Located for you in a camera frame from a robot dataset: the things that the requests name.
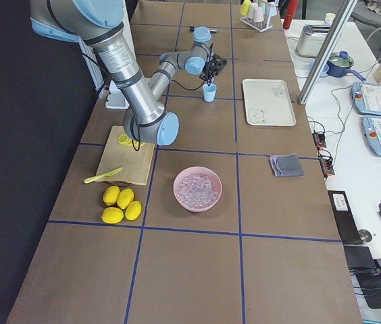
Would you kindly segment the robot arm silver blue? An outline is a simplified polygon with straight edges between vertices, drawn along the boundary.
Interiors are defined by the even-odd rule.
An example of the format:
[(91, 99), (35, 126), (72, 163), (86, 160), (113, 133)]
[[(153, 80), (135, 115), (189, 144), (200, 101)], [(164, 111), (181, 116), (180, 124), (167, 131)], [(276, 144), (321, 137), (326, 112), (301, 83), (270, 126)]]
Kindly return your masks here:
[(213, 52), (211, 33), (195, 28), (190, 51), (165, 53), (159, 68), (146, 80), (124, 38), (122, 1), (31, 1), (32, 29), (59, 41), (83, 40), (100, 57), (117, 88), (128, 101), (124, 131), (133, 140), (170, 145), (179, 131), (176, 114), (158, 101), (178, 70), (206, 82), (218, 74), (224, 61)]

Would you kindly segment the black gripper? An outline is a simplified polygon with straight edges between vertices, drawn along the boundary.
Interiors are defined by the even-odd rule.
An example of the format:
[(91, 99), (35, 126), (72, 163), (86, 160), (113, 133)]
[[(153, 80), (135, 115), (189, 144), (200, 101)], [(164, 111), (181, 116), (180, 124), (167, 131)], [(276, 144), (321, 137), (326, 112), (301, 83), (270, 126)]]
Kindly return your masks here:
[(210, 86), (214, 81), (216, 67), (217, 67), (217, 60), (215, 57), (213, 57), (210, 61), (207, 61), (205, 63), (205, 66), (201, 73), (201, 79), (203, 81), (207, 81), (208, 86)]

